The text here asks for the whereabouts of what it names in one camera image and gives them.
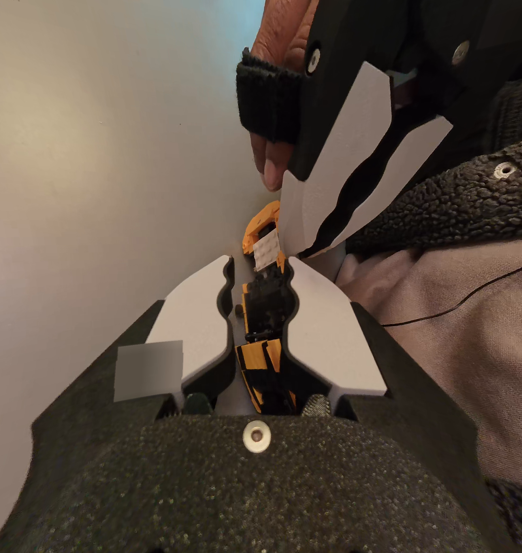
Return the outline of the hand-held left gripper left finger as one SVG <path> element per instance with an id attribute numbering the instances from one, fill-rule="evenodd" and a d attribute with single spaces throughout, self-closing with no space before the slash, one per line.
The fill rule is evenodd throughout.
<path id="1" fill-rule="evenodd" d="M 202 393 L 213 402 L 235 378 L 229 321 L 234 283 L 234 259 L 222 255 L 168 294 L 146 339 L 146 344 L 182 342 L 184 396 Z"/>

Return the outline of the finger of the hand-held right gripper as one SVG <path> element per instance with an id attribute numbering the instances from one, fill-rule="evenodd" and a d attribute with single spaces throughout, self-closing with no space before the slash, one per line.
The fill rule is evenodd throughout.
<path id="1" fill-rule="evenodd" d="M 452 128 L 443 116 L 395 115 L 374 152 L 344 183 L 311 256 L 338 245 L 388 207 Z"/>
<path id="2" fill-rule="evenodd" d="M 297 256 L 314 244 L 343 185 L 374 152 L 391 119 L 389 76 L 365 61 L 308 179 L 301 182 L 289 171 L 284 175 L 279 243 L 286 256 Z"/>

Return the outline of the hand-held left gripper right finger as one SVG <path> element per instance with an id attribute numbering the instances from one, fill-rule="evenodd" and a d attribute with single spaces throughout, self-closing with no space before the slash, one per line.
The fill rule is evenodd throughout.
<path id="1" fill-rule="evenodd" d="M 344 395 L 383 397 L 387 385 L 346 294 L 302 260 L 287 260 L 298 303 L 285 332 L 286 352 L 325 384 L 332 409 Z"/>

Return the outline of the yellow lego car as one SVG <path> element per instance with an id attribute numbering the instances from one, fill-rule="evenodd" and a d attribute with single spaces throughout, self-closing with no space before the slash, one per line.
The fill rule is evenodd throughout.
<path id="1" fill-rule="evenodd" d="M 254 261 L 255 277 L 243 284 L 235 308 L 245 328 L 245 344 L 235 348 L 252 404 L 261 415 L 297 413 L 296 396 L 281 372 L 282 336 L 294 301 L 287 288 L 286 257 L 278 236 L 280 201 L 261 209 L 246 226 L 242 249 Z"/>

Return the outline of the person's right hand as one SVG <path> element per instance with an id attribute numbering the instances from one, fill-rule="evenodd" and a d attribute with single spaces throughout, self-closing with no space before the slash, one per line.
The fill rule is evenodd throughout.
<path id="1" fill-rule="evenodd" d="M 282 186 L 299 135 L 307 39 L 318 1 L 266 1 L 257 37 L 237 65 L 239 118 L 269 191 Z"/>

